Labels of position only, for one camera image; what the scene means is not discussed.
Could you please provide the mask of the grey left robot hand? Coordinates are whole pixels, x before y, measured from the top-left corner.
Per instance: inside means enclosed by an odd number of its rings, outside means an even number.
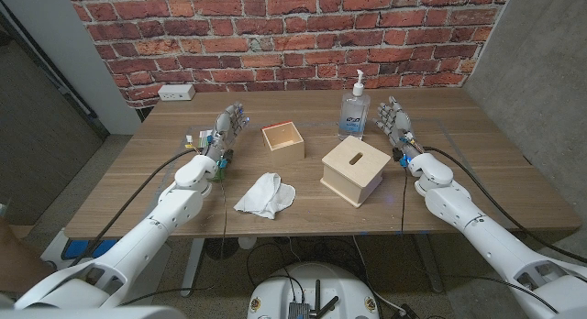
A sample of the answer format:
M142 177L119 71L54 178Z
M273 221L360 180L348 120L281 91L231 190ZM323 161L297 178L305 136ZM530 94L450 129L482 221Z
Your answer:
M220 158L231 149L238 134L249 124L241 102L229 105L216 119L212 129L211 141L203 154L212 160Z

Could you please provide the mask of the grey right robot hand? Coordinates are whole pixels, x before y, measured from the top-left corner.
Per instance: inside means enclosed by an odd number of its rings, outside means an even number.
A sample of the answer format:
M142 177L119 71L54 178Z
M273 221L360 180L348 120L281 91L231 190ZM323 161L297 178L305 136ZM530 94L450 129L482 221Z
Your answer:
M393 96L389 103L380 103L376 118L372 121L389 138L393 148L393 160L406 167L424 150L417 143L409 115Z

